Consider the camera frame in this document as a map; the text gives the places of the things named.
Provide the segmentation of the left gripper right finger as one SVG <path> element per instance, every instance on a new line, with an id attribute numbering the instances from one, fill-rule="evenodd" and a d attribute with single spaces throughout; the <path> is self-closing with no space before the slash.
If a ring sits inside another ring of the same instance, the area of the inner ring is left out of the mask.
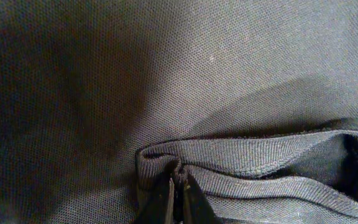
<path id="1" fill-rule="evenodd" d="M 188 174 L 183 185 L 184 224 L 222 224 L 195 178 Z"/>

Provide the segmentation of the black polo shirt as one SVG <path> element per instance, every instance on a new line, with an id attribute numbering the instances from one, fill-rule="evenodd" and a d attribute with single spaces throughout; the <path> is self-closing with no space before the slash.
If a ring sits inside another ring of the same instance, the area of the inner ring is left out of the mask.
<path id="1" fill-rule="evenodd" d="M 0 1 L 0 223 L 358 223 L 358 1 Z"/>

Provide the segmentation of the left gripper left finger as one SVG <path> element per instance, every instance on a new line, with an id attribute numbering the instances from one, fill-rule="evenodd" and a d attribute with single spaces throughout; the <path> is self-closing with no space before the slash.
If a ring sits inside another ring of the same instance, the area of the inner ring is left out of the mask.
<path id="1" fill-rule="evenodd" d="M 162 174 L 133 224 L 173 224 L 174 199 L 173 180 L 169 174 Z"/>

